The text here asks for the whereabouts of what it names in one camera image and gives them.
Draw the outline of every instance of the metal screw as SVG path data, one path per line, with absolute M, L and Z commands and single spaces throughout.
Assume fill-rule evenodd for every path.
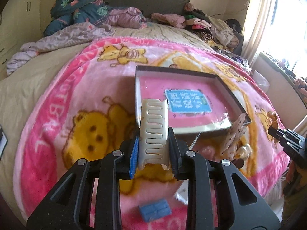
M 223 164 L 224 166 L 229 166 L 229 165 L 231 164 L 231 162 L 230 162 L 229 160 L 227 160 L 227 159 L 223 159 L 223 160 L 222 160 L 222 164 Z
M 113 151 L 113 156 L 121 156 L 122 152 L 120 150 Z
M 84 164 L 86 164 L 86 159 L 82 158 L 78 160 L 78 165 L 82 166 Z
M 186 154 L 187 156 L 190 156 L 190 157 L 195 156 L 195 152 L 192 151 L 192 150 L 188 150 L 187 152 L 185 152 L 185 154 Z

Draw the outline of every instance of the white plastic hair clip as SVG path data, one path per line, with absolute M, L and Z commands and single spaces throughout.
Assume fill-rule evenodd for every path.
M 167 100 L 142 100 L 138 169 L 147 163 L 169 170 Z

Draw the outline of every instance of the white plastic bag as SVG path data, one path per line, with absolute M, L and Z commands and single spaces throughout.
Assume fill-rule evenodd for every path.
M 267 81 L 266 78 L 264 78 L 257 71 L 254 71 L 252 78 L 256 82 L 256 84 L 260 87 L 260 89 L 262 89 L 262 91 L 264 91 L 265 93 L 268 92 L 268 90 L 270 88 L 270 83 Z

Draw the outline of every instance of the blue eraser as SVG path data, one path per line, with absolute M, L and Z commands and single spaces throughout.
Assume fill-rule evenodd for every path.
M 142 207 L 139 206 L 139 210 L 145 222 L 157 220 L 172 214 L 166 199 L 162 199 Z
M 136 172 L 136 166 L 138 164 L 138 152 L 139 152 L 139 135 L 135 137 L 135 142 L 130 157 L 130 169 L 129 169 L 130 179 L 133 178 Z

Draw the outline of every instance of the open box lid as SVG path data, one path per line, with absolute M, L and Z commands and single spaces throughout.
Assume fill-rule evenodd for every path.
M 210 73 L 168 67 L 137 66 L 136 122 L 140 127 L 143 98 L 168 99 L 168 124 L 175 134 L 224 134 L 245 109 L 223 80 Z

